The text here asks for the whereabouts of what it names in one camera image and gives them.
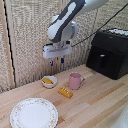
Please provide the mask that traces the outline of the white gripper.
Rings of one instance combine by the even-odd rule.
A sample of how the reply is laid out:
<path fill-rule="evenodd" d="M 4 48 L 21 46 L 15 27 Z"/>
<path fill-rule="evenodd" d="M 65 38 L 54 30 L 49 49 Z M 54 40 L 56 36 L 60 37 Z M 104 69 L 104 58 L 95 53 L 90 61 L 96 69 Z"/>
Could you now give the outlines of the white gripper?
<path fill-rule="evenodd" d="M 62 41 L 57 45 L 53 43 L 47 44 L 43 47 L 43 57 L 50 60 L 50 65 L 54 65 L 52 58 L 63 55 L 68 55 L 72 52 L 71 41 Z M 64 58 L 61 58 L 61 63 L 64 64 Z"/>

